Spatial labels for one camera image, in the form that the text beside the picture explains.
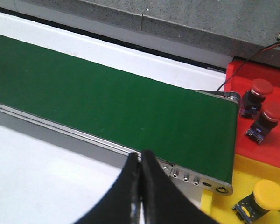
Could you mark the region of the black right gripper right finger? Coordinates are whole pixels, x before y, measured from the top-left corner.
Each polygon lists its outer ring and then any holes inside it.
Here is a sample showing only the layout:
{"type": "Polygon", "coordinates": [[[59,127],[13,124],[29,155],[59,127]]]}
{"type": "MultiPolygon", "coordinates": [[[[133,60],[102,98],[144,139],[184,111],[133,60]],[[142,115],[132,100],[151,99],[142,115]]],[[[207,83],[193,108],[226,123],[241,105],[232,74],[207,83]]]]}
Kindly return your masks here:
{"type": "Polygon", "coordinates": [[[217,223],[182,194],[151,150],[141,152],[141,187],[146,224],[217,223]]]}

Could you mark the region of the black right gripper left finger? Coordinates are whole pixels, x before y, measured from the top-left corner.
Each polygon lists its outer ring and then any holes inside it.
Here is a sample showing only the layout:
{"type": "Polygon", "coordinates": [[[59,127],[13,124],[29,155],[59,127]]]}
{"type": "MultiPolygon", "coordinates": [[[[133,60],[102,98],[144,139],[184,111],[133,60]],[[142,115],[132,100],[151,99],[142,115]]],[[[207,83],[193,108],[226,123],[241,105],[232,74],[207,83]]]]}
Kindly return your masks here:
{"type": "Polygon", "coordinates": [[[100,201],[77,224],[138,224],[140,169],[137,153],[130,153],[121,173],[100,201]]]}

